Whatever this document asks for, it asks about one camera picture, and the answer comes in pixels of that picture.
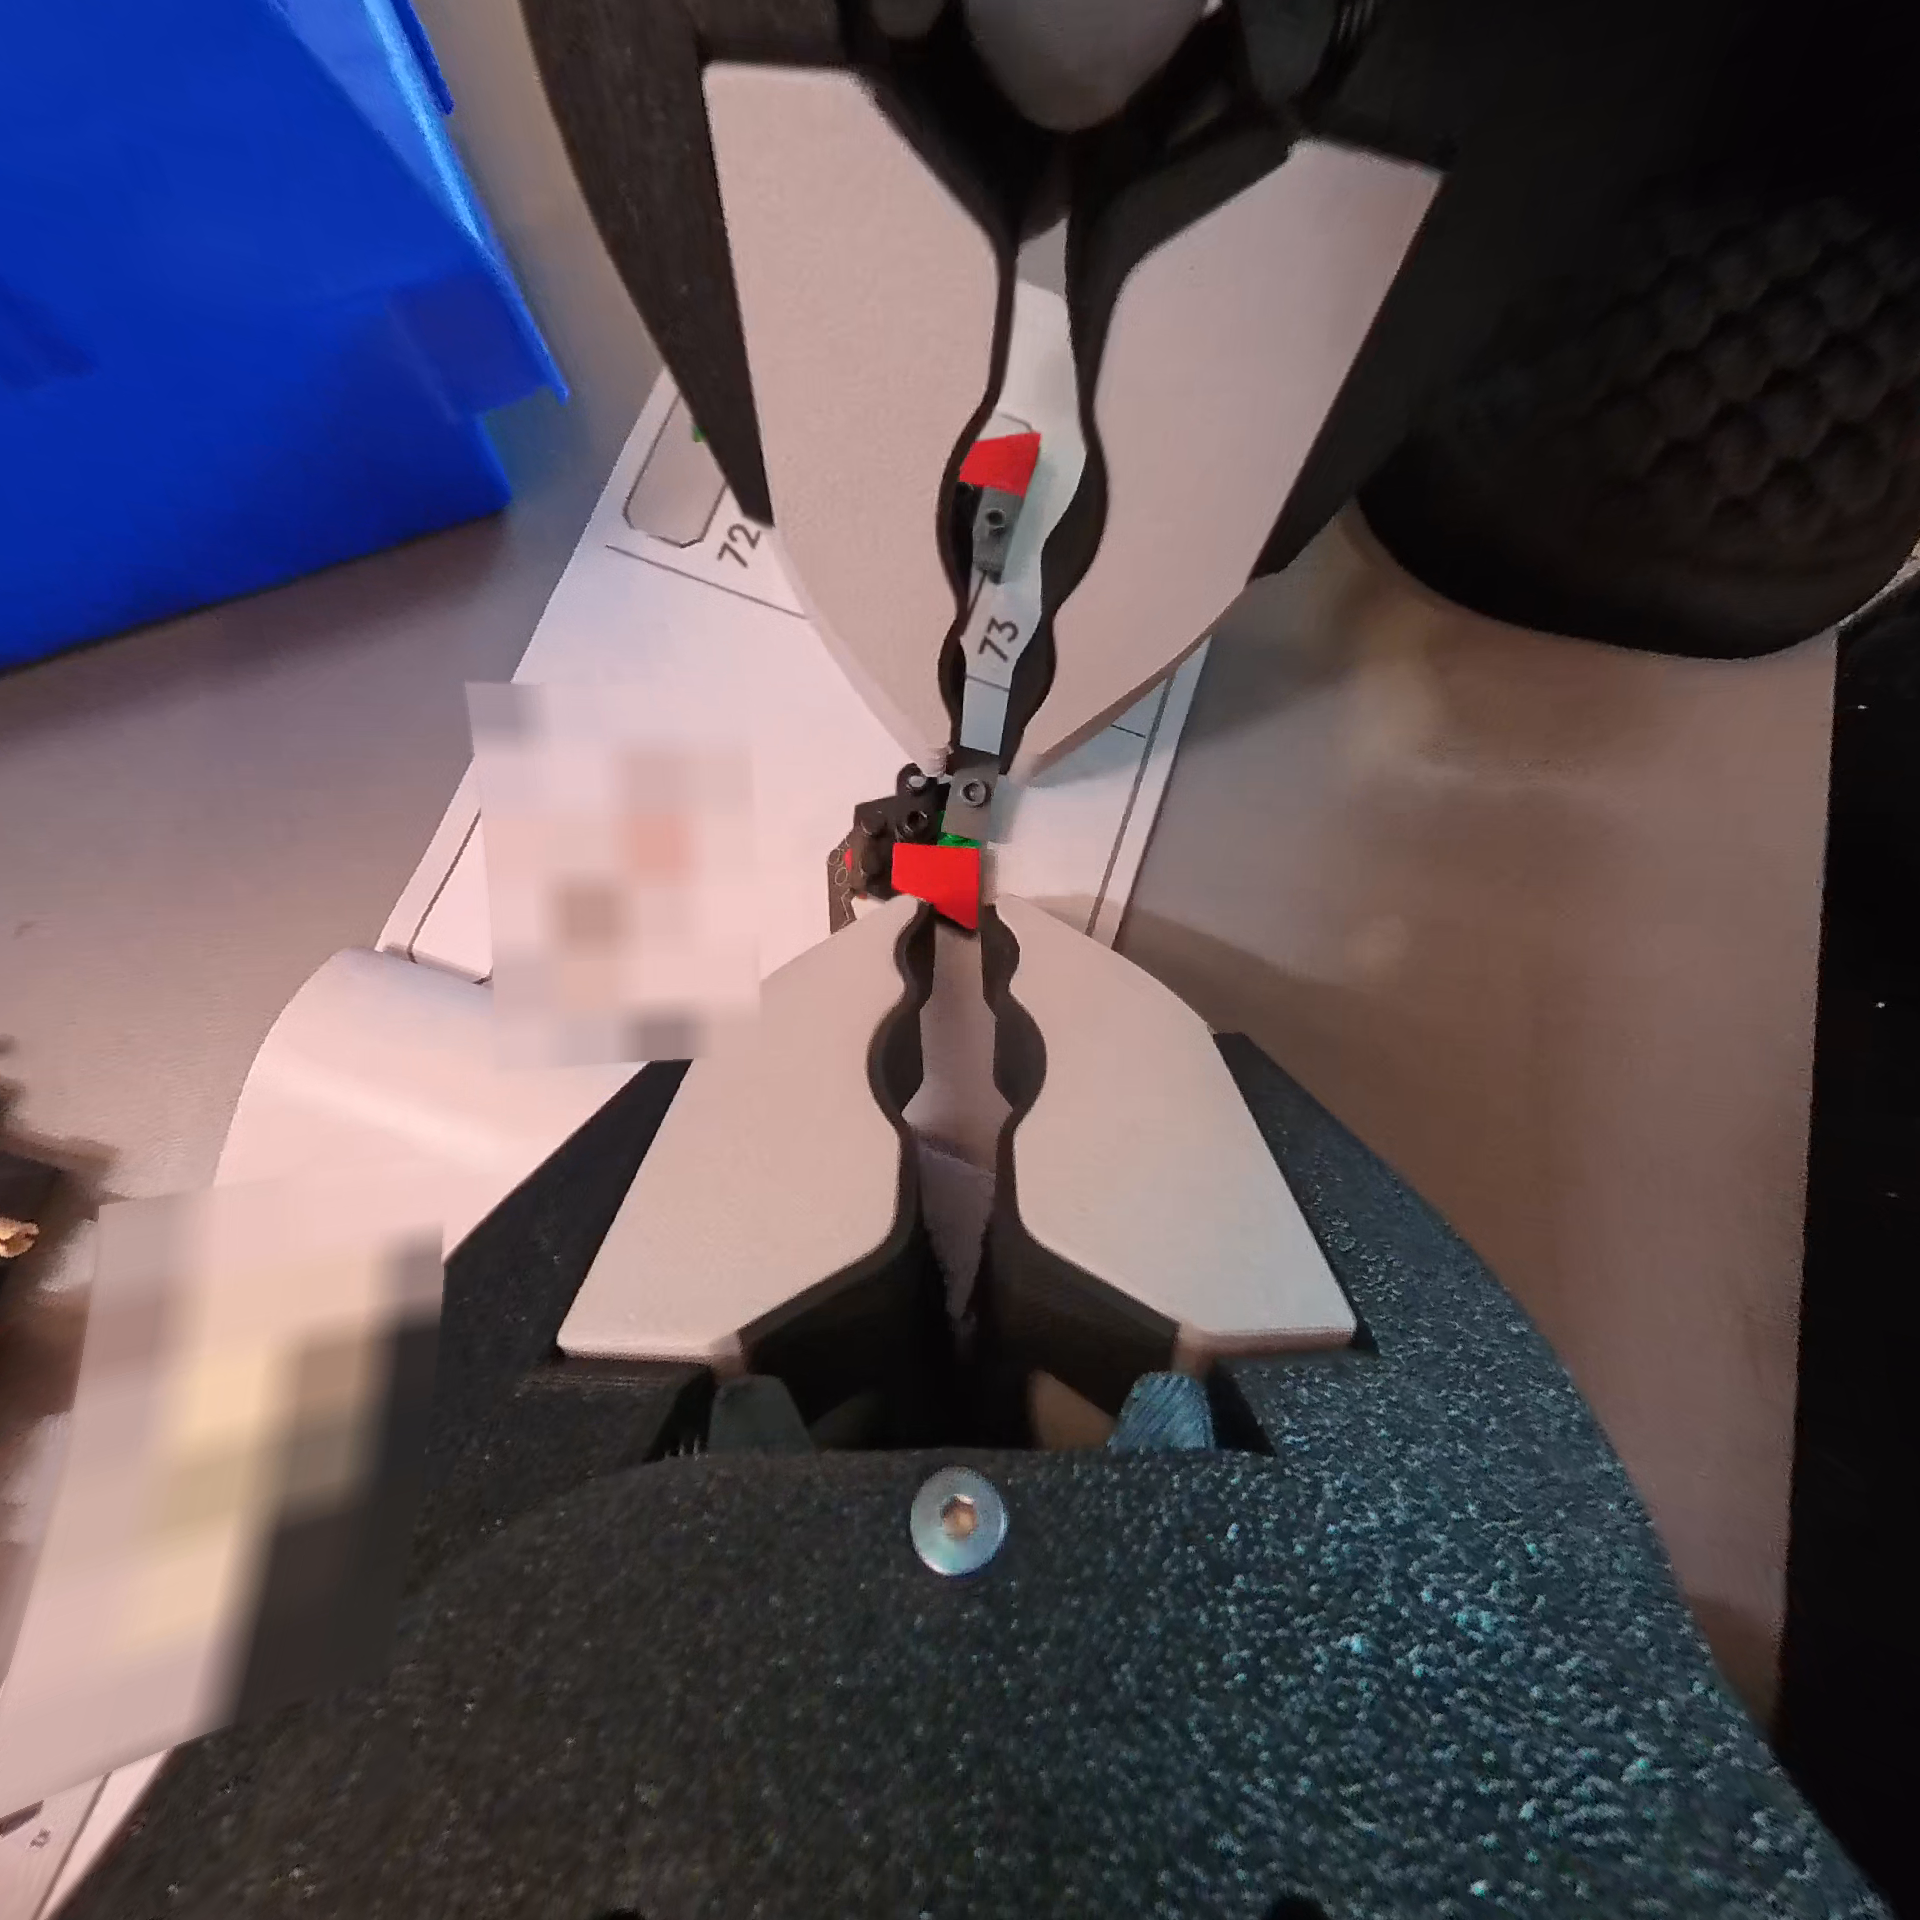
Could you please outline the toy brick instruction booklet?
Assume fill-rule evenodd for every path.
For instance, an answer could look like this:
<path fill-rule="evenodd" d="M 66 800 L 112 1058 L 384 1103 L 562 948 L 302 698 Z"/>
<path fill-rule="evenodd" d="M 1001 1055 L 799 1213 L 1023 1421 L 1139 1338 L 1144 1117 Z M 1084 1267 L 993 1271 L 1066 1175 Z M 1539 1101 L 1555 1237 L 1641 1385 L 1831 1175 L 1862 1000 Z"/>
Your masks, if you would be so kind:
<path fill-rule="evenodd" d="M 665 469 L 667 437 L 692 418 L 660 375 L 632 445 L 610 467 L 560 588 L 530 628 L 517 684 L 592 684 L 615 695 L 652 695 L 660 733 L 692 733 L 710 704 L 757 695 L 757 778 L 795 783 L 799 818 L 762 838 L 761 886 L 768 970 L 826 936 L 826 852 L 814 838 L 850 818 L 850 806 L 892 769 L 892 735 L 843 680 L 824 636 L 800 609 L 770 535 L 724 541 L 734 493 L 714 493 L 701 540 L 665 541 L 632 521 L 632 493 Z M 1207 663 L 1207 641 L 1155 684 L 1135 708 L 1054 761 L 1010 817 L 1010 870 L 1016 886 L 1054 919 L 1112 945 L 1133 899 L 1149 826 Z M 135 1117 L 152 1119 L 141 1141 L 116 1150 L 94 1200 L 102 1201 L 193 1194 L 221 1180 L 284 1184 L 304 1161 L 318 1172 L 415 1172 L 443 1186 L 447 1252 L 485 1210 L 509 1200 L 566 1139 L 575 1139 L 638 1065 L 503 1065 L 490 1014 L 490 893 L 480 787 L 463 769 L 443 824 L 423 849 L 372 948 L 329 955 L 266 1024 L 246 1009 L 255 964 L 293 893 L 227 893 L 245 881 L 241 852 L 217 849 L 212 826 L 193 826 L 184 849 L 146 849 L 135 826 L 160 811 L 135 792 L 141 759 L 78 759 L 55 768 L 55 746 L 88 745 L 79 733 L 4 738 L 4 778 L 55 783 L 20 800 L 4 792 L 4 826 L 59 826 L 55 800 L 126 800 L 126 818 L 94 818 L 79 852 L 59 852 L 55 875 L 78 881 L 88 911 L 59 922 L 51 1009 L 90 1046 L 90 1091 L 126 1091 Z M 4 1502 L 23 1533 L 4 1533 L 4 1671 L 32 1615 L 36 1562 L 66 1464 L 71 1387 L 59 1387 L 55 1427 L 32 1427 L 23 1478 Z M 152 1784 L 164 1757 L 123 1764 L 98 1781 L 45 1792 L 38 1810 L 4 1810 L 4 1917 L 55 1917 L 102 1853 L 116 1820 Z"/>

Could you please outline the red and black toy brick assembly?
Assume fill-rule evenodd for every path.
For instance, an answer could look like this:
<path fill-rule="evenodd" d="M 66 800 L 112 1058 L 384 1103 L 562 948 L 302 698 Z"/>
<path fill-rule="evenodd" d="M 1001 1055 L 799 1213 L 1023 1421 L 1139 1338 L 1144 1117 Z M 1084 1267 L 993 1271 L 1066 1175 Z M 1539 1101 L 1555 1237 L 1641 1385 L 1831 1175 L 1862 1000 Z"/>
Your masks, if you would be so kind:
<path fill-rule="evenodd" d="M 993 759 L 963 751 L 952 769 L 907 761 L 892 792 L 856 806 L 850 831 L 826 852 L 826 929 L 845 929 L 862 903 L 899 894 L 976 929 L 993 787 Z"/>

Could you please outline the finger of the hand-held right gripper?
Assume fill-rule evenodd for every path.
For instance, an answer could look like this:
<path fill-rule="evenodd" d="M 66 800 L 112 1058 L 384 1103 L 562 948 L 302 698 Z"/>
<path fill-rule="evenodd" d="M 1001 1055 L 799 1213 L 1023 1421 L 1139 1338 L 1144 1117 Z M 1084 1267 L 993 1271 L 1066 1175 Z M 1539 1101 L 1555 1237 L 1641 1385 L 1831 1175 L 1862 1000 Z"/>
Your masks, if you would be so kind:
<path fill-rule="evenodd" d="M 1045 555 L 1016 778 L 1176 668 L 1248 585 L 1446 171 L 1307 138 L 1121 278 L 1074 344 L 1083 483 Z"/>
<path fill-rule="evenodd" d="M 1005 269 L 856 71 L 710 63 L 701 92 L 781 555 L 888 733 L 942 751 L 942 501 Z"/>

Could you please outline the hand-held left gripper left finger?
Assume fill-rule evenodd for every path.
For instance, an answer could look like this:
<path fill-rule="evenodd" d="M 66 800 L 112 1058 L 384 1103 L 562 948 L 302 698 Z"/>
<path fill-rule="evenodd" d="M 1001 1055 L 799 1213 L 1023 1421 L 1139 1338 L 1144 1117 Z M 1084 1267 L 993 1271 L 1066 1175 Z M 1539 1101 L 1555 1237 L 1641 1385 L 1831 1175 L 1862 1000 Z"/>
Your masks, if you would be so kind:
<path fill-rule="evenodd" d="M 899 1133 L 871 1055 L 905 999 L 892 899 L 778 967 L 757 1021 L 689 1065 L 566 1313 L 570 1360 L 719 1362 L 899 1213 Z"/>

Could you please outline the black panel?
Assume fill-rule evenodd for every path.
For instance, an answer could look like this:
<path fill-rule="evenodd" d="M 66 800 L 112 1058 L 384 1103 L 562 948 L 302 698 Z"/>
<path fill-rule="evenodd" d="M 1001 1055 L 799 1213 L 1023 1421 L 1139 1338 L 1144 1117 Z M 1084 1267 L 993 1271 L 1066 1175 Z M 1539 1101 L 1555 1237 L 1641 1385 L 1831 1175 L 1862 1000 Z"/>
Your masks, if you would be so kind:
<path fill-rule="evenodd" d="M 1784 1749 L 1871 1853 L 1918 1814 L 1918 579 L 1841 628 Z"/>

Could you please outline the blue plastic bin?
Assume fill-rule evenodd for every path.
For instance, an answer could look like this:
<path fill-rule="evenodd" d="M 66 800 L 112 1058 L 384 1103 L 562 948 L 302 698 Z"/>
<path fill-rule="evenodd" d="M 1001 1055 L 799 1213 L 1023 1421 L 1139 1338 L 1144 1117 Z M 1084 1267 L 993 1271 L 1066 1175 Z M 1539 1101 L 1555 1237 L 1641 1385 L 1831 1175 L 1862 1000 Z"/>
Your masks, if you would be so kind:
<path fill-rule="evenodd" d="M 447 114 L 415 4 L 4 4 L 4 668 L 512 501 Z"/>

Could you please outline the pile of toy bricks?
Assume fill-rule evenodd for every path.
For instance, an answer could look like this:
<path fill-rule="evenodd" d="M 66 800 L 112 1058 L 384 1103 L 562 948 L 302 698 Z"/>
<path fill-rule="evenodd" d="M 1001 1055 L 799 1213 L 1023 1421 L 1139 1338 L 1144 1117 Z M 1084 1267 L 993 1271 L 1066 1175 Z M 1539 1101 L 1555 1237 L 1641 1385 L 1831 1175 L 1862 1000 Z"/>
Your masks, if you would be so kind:
<path fill-rule="evenodd" d="M 26 1124 L 26 1089 L 4 1034 L 4 1304 L 90 1281 L 98 1206 L 118 1200 L 118 1146 Z"/>

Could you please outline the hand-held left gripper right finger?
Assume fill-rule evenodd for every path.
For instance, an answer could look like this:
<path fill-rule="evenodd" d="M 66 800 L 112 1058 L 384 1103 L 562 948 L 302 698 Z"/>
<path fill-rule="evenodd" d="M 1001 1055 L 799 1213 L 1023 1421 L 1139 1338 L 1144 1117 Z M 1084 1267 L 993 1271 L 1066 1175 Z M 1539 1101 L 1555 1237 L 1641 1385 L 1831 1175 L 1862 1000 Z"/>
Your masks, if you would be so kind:
<path fill-rule="evenodd" d="M 1012 1124 L 1024 1233 L 1174 1348 L 1349 1348 L 1349 1292 L 1210 1024 L 1126 955 L 1001 894 L 1041 1089 Z"/>

